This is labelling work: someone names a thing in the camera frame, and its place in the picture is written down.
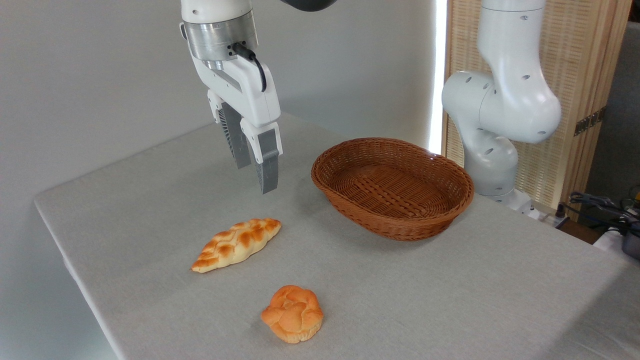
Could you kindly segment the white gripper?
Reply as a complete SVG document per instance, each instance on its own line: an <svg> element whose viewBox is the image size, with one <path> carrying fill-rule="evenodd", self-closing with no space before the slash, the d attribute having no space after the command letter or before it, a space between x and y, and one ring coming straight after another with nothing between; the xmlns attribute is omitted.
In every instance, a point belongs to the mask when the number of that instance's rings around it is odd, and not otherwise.
<svg viewBox="0 0 640 360"><path fill-rule="evenodd" d="M248 140L262 193L274 191L283 150L277 123L281 107L270 69L259 63L253 50L237 50L234 58L222 61L221 70L195 56L192 61L209 88L206 96L214 121L222 127L237 168L251 164Z"/></svg>

